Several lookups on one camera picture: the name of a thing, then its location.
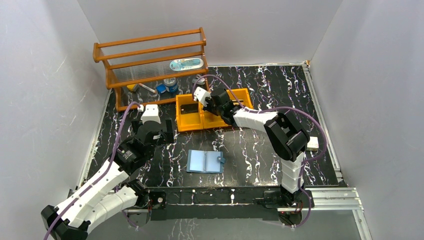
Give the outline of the black card with stripe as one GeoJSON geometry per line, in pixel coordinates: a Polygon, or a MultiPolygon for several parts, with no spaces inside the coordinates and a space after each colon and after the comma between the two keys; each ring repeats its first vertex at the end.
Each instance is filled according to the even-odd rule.
{"type": "Polygon", "coordinates": [[[197,103],[182,104],[180,106],[180,112],[182,115],[198,113],[199,112],[198,104],[197,103]]]}

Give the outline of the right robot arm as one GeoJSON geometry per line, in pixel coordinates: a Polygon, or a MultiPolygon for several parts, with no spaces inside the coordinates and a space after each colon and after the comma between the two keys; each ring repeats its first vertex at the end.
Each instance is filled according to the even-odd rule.
{"type": "Polygon", "coordinates": [[[301,165],[310,135],[290,111],[260,111],[244,106],[232,90],[217,88],[209,92],[197,87],[193,99],[203,110],[220,117],[227,125],[248,128],[267,135],[274,152],[282,159],[281,187],[291,194],[303,186],[301,165]]]}

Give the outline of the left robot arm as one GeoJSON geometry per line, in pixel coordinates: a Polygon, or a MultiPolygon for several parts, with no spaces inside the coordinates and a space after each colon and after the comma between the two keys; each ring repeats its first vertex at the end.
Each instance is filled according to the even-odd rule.
{"type": "Polygon", "coordinates": [[[150,200],[146,186],[135,179],[124,182],[154,157],[160,146],[174,143],[173,126],[163,129],[156,104],[132,102],[142,113],[133,121],[134,135],[121,142],[121,132],[129,110],[122,117],[110,157],[100,170],[76,192],[56,206],[41,211],[46,228],[44,239],[85,240],[97,226],[131,207],[144,208],[150,200]]]}

